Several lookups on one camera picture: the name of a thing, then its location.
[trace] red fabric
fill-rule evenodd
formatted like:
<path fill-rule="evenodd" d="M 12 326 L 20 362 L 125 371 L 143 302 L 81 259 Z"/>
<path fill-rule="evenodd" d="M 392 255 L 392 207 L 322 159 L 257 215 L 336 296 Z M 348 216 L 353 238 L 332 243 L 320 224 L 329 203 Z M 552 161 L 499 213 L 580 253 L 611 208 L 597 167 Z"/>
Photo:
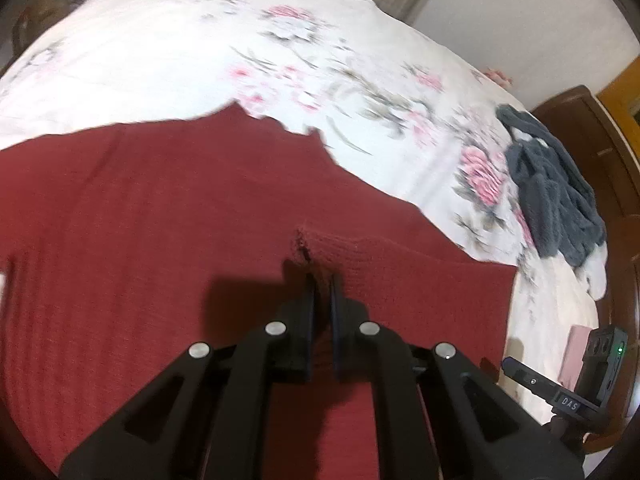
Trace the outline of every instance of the red fabric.
<path fill-rule="evenodd" d="M 0 394 L 53 471 L 191 342 L 237 342 L 298 295 L 303 271 L 286 260 L 296 254 L 299 226 L 396 244 L 388 250 L 381 241 L 383 252 L 360 254 L 365 264 L 357 266 L 346 263 L 347 245 L 325 263 L 340 263 L 347 292 L 407 330 L 408 340 L 422 344 L 441 333 L 476 360 L 502 355 L 513 268 L 473 262 L 414 206 L 335 166 L 317 134 L 288 134 L 237 105 L 194 121 L 31 140 L 0 152 L 0 182 L 0 258 L 8 272 Z M 304 239 L 319 260 L 328 254 L 324 242 Z M 415 251 L 406 260 L 395 254 L 403 246 Z M 357 285 L 352 273 L 364 281 Z M 479 326 L 490 327 L 481 341 Z M 274 396 L 274 413 L 293 405 L 292 391 Z M 280 433 L 295 436 L 295 446 L 272 439 L 267 464 L 278 453 L 285 462 L 308 452 L 306 467 L 338 467 L 340 456 L 341 475 L 326 470 L 326 478 L 356 478 L 354 461 L 368 461 L 375 449 L 360 449 L 357 434 L 350 448 L 317 440 L 318 429 L 335 436 L 350 424 L 347 412 L 365 416 L 369 401 L 359 390 L 341 404 L 349 393 L 332 384 L 311 391 L 305 395 L 319 408 L 309 410 L 318 417 L 303 428 L 289 420 L 293 427 Z"/>

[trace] yellow wooden frame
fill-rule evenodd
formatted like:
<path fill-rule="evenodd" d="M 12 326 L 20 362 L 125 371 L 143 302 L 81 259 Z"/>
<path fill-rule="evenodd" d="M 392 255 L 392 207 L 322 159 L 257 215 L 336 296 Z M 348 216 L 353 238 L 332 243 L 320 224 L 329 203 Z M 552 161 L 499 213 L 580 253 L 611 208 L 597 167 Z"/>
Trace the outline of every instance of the yellow wooden frame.
<path fill-rule="evenodd" d="M 640 57 L 630 64 L 613 83 L 598 94 L 598 99 L 609 111 L 640 158 L 640 124 L 632 115 L 632 108 L 640 108 Z"/>

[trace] fuzzy gray fabric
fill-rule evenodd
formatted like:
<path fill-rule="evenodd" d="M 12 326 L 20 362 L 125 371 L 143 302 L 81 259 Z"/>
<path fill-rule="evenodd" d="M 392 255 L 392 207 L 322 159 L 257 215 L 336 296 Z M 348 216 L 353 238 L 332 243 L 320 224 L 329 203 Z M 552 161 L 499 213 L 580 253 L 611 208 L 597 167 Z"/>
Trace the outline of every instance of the fuzzy gray fabric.
<path fill-rule="evenodd" d="M 505 155 L 538 253 L 545 258 L 560 251 L 571 266 L 580 266 L 606 238 L 593 189 L 562 142 L 534 116 L 509 105 L 500 105 L 496 115 L 513 138 Z M 517 139 L 513 128 L 533 138 Z"/>

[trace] ribbed knit fabric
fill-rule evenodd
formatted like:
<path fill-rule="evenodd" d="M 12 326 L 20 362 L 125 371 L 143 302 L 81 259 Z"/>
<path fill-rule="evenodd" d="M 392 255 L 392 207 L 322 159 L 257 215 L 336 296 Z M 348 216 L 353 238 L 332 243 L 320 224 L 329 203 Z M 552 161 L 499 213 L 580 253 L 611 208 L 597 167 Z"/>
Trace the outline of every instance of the ribbed knit fabric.
<path fill-rule="evenodd" d="M 237 342 L 298 295 L 304 271 L 287 260 L 300 226 L 390 240 L 413 255 L 430 255 L 407 266 L 383 253 L 373 259 L 377 267 L 362 267 L 370 258 L 358 256 L 340 269 L 350 294 L 369 290 L 367 280 L 391 287 L 358 298 L 373 309 L 385 298 L 383 322 L 397 314 L 397 328 L 428 326 L 428 339 L 407 332 L 408 340 L 433 341 L 446 328 L 442 338 L 457 332 L 473 358 L 501 357 L 513 268 L 473 262 L 414 206 L 335 166 L 318 134 L 289 134 L 238 105 L 194 121 L 30 140 L 0 152 L 0 182 L 0 261 L 8 273 L 0 394 L 53 471 L 191 342 Z M 309 248 L 324 254 L 311 242 Z M 347 248 L 331 261 L 347 262 L 349 254 Z M 435 269 L 447 262 L 458 267 L 447 266 L 445 274 Z M 400 276 L 414 264 L 410 277 Z M 408 279 L 433 288 L 414 288 Z M 449 301 L 442 296 L 447 287 L 458 289 Z M 480 339 L 474 332 L 484 326 L 492 328 Z M 318 384 L 310 395 L 332 406 L 326 416 L 339 419 L 343 406 L 332 405 L 339 399 L 328 387 Z M 286 393 L 274 395 L 273 413 L 286 412 L 289 401 Z M 362 402 L 366 410 L 369 401 Z M 314 431 L 303 428 L 310 436 Z M 302 458 L 308 442 L 299 438 L 300 452 L 273 439 L 267 465 L 278 453 Z M 319 440 L 308 462 L 333 464 L 342 444 Z"/>

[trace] white bedsheet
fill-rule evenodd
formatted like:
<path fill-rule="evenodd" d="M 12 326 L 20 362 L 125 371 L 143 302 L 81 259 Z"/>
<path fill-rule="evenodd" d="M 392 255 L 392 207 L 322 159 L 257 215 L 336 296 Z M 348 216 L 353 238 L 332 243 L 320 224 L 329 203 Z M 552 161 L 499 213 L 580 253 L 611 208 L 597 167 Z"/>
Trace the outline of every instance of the white bedsheet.
<path fill-rule="evenodd" d="M 597 326 L 593 300 L 561 256 L 540 260 L 518 207 L 495 106 L 522 105 L 370 1 L 91 0 L 0 80 L 0 148 L 232 99 L 290 131 L 319 128 L 342 167 L 417 205 L 476 259 L 518 266 L 507 350 L 530 367 L 556 379 L 571 325 Z"/>

